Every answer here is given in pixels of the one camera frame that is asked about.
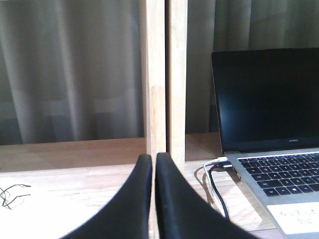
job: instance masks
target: curtain fold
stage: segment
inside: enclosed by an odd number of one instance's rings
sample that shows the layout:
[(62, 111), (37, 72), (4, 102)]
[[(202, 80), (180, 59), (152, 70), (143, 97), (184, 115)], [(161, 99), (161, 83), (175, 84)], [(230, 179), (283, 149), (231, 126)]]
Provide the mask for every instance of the curtain fold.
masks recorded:
[[(186, 133), (217, 118), (211, 52), (319, 47), (318, 0), (188, 0)], [(0, 1), (0, 144), (143, 136), (139, 0)]]
[(0, 2), (0, 144), (143, 136), (138, 3)]

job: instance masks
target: cable plug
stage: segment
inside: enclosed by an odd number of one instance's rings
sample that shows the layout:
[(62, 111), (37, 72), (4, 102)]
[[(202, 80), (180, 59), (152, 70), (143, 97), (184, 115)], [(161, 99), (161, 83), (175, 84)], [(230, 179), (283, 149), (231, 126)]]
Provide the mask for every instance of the cable plug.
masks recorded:
[(233, 165), (229, 162), (229, 161), (225, 161), (225, 162), (220, 162), (216, 165), (217, 168), (232, 168)]

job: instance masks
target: wooden post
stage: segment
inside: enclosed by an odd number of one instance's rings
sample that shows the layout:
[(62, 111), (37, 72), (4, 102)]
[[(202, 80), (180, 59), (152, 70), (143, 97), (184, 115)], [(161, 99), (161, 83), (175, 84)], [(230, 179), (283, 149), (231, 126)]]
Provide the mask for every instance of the wooden post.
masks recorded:
[(169, 0), (168, 12), (168, 137), (167, 146), (181, 172), (185, 162), (187, 0)]
[[(166, 152), (165, 124), (165, 15), (164, 0), (140, 0), (140, 29), (142, 54), (142, 82), (144, 101), (144, 129), (146, 152), (152, 156)], [(154, 178), (151, 198), (150, 230), (158, 239), (155, 213)]]

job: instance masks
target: laptop screen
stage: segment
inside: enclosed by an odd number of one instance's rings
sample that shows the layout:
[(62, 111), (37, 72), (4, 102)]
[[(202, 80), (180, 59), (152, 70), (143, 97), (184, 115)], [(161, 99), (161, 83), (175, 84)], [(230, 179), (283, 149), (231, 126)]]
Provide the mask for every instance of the laptop screen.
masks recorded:
[(319, 146), (319, 48), (213, 52), (223, 151)]

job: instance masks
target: white sticker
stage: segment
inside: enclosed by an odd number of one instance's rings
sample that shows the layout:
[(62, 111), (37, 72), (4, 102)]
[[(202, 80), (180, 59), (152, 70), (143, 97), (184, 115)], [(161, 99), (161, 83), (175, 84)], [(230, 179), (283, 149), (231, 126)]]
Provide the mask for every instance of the white sticker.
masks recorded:
[(268, 205), (285, 234), (319, 232), (319, 203)]

